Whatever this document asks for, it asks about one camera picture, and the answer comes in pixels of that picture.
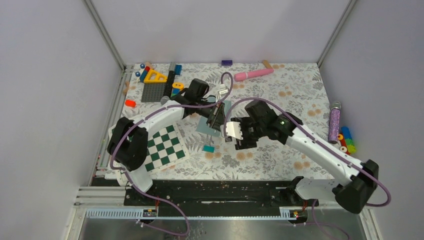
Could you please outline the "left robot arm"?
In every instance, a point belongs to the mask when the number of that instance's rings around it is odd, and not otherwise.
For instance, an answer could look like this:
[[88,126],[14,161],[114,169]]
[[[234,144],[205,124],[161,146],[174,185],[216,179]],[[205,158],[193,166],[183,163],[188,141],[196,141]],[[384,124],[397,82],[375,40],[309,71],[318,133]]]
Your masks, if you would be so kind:
[[152,204],[155,192],[151,189],[153,180],[144,166],[147,158],[148,140],[161,129],[170,126],[194,113],[205,118],[218,117],[210,124],[210,128],[220,130],[223,125],[224,100],[231,90],[226,89],[225,95],[217,102],[208,102],[205,95],[209,85],[195,78],[189,87],[184,88],[159,109],[141,116],[139,120],[120,118],[115,124],[109,139],[107,152],[111,160],[120,164],[119,170],[126,174],[128,182],[134,187],[136,199],[144,206]]

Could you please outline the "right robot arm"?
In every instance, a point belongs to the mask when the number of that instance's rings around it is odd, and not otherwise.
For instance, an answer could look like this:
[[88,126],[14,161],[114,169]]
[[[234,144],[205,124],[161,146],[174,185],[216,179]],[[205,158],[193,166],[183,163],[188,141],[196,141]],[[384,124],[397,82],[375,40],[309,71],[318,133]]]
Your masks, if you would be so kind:
[[247,117],[225,118],[223,133],[236,140],[237,149],[254,148],[260,138],[267,137],[306,155],[332,175],[332,179],[310,179],[298,176],[287,191],[293,206],[305,200],[336,202],[353,214],[359,214],[380,184],[379,165],[346,154],[311,131],[289,112],[280,115],[268,100],[250,97]]

